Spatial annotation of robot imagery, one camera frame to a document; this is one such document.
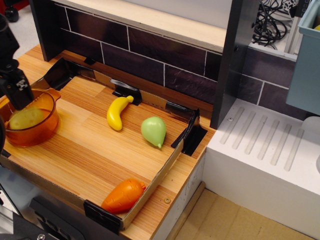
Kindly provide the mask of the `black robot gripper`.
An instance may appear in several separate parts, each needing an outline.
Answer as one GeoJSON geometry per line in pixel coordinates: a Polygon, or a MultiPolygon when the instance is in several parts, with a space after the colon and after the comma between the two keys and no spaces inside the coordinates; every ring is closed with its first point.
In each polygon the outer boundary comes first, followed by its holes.
{"type": "Polygon", "coordinates": [[[14,59],[20,45],[9,27],[9,21],[0,15],[0,89],[18,111],[34,101],[34,95],[24,72],[14,59]]]}

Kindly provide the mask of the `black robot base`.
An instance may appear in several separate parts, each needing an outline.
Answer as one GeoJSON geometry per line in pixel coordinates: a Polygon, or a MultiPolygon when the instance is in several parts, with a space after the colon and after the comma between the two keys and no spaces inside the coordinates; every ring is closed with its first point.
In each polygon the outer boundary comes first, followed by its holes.
{"type": "Polygon", "coordinates": [[[42,195],[12,198],[4,191],[0,192],[0,199],[7,199],[19,216],[59,240],[90,238],[89,223],[85,217],[59,200],[42,195]]]}

